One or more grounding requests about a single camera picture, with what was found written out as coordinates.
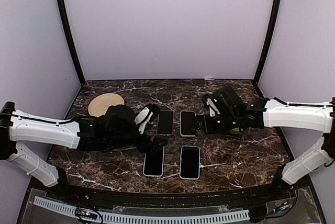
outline beige plate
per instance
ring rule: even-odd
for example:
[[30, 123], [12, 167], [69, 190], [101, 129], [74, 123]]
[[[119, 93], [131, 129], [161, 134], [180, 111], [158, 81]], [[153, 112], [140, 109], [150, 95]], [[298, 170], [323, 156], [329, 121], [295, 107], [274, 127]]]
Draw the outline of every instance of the beige plate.
[[88, 113], [91, 116], [100, 117], [104, 115], [111, 105], [124, 105], [124, 99], [115, 93], [105, 93], [97, 96], [90, 102], [88, 106]]

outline gray wall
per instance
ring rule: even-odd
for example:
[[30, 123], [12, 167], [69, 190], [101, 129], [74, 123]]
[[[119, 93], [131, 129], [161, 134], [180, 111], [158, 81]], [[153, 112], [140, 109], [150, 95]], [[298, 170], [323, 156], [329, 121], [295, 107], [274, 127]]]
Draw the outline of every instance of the gray wall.
[[[56, 0], [0, 0], [0, 107], [63, 118], [80, 88]], [[46, 158], [49, 145], [29, 147]], [[0, 162], [0, 223], [16, 223], [30, 177]]]
[[[282, 0], [270, 53], [261, 78], [265, 96], [298, 102], [324, 102], [335, 96], [335, 0]], [[319, 132], [285, 129], [295, 156]], [[328, 223], [335, 223], [335, 165], [311, 178]]]
[[272, 0], [65, 0], [88, 80], [251, 79]]

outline brown marble surface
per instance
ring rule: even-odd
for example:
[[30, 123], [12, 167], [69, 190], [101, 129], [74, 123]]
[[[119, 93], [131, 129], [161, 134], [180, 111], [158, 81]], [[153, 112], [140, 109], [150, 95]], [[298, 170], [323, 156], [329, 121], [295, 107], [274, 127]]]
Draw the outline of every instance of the brown marble surface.
[[[274, 129], [250, 129], [243, 139], [223, 136], [183, 138], [179, 116], [182, 110], [208, 114], [201, 97], [231, 85], [247, 102], [257, 96], [245, 80], [137, 80], [87, 82], [74, 102], [69, 118], [88, 115], [88, 105], [103, 93], [118, 93], [138, 112], [148, 103], [174, 111], [174, 133], [166, 137], [164, 174], [161, 178], [143, 175], [144, 154], [135, 147], [103, 152], [82, 152], [54, 146], [49, 163], [63, 168], [72, 185], [130, 193], [203, 193], [247, 188], [271, 182], [288, 155]], [[154, 136], [154, 126], [147, 133]], [[201, 149], [201, 174], [196, 181], [182, 180], [178, 170], [183, 145]]]

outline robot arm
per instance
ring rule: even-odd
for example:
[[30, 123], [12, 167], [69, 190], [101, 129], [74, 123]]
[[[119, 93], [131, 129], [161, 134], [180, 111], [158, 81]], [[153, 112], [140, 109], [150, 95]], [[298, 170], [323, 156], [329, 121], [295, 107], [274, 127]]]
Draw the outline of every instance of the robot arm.
[[104, 151], [134, 143], [141, 152], [155, 152], [167, 141], [144, 133], [160, 109], [148, 104], [137, 115], [127, 106], [110, 106], [99, 118], [55, 120], [15, 110], [7, 102], [0, 112], [0, 159], [16, 164], [45, 186], [59, 183], [60, 168], [46, 163], [20, 141], [57, 144], [82, 151]]
[[335, 159], [335, 98], [332, 102], [313, 104], [254, 98], [245, 104], [233, 89], [225, 87], [205, 96], [203, 102], [210, 110], [211, 120], [203, 120], [206, 126], [202, 128], [215, 129], [216, 133], [247, 127], [294, 127], [323, 132], [311, 148], [278, 169], [272, 183], [276, 188], [287, 189], [303, 176]]

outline smartphone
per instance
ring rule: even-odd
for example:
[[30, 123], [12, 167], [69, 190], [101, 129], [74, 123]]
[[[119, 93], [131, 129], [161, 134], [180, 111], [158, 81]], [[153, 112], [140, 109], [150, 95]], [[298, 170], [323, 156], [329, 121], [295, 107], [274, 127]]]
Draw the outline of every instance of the smartphone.
[[154, 154], [144, 157], [143, 174], [149, 177], [163, 176], [165, 147]]
[[171, 135], [173, 133], [173, 111], [161, 110], [158, 115], [157, 134]]
[[180, 112], [180, 136], [195, 137], [195, 119], [194, 111], [183, 110]]
[[200, 178], [200, 148], [185, 145], [180, 155], [179, 176], [185, 180]]

